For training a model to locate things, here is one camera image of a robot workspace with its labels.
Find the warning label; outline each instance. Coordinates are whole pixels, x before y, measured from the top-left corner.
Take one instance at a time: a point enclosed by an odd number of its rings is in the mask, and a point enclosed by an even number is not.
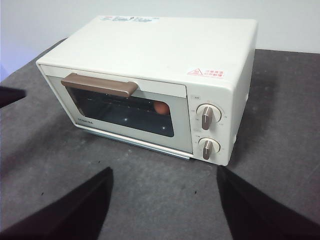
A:
[[[222,70],[205,69],[205,68],[191,68],[186,72],[187,75],[202,76],[209,78],[223,79],[225,72]]]

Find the sticker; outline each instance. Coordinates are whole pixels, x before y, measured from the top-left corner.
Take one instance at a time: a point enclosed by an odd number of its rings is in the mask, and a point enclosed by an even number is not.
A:
[[[215,69],[190,68],[186,72],[186,74],[187,75],[194,75],[194,76],[201,76],[201,77],[223,79],[226,73],[222,70],[215,70]]]
[[[138,22],[138,23],[156,23],[159,21],[159,17],[153,16],[102,16],[102,21],[112,22]]]
[[[201,98],[198,95],[191,95],[191,99],[200,100]]]

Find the brown handle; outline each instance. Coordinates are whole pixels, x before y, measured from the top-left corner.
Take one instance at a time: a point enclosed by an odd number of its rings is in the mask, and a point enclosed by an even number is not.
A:
[[[65,87],[88,90],[103,94],[112,94],[120,97],[130,97],[138,85],[135,82],[113,81],[90,76],[81,76],[71,73],[61,80]]]

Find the gray surface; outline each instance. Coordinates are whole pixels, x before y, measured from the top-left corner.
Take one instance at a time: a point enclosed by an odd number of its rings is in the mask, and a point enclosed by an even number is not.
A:
[[[228,168],[320,224],[319,64],[319,54],[256,51]],[[99,239],[232,238],[215,165],[77,129],[34,60],[2,84],[27,90],[1,110],[2,229],[110,166],[114,187]]]

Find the glass window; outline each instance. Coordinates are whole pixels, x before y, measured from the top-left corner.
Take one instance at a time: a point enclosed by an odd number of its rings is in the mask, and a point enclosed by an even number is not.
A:
[[[133,129],[174,136],[169,106],[135,96],[122,97],[66,87],[79,112],[85,117]]]

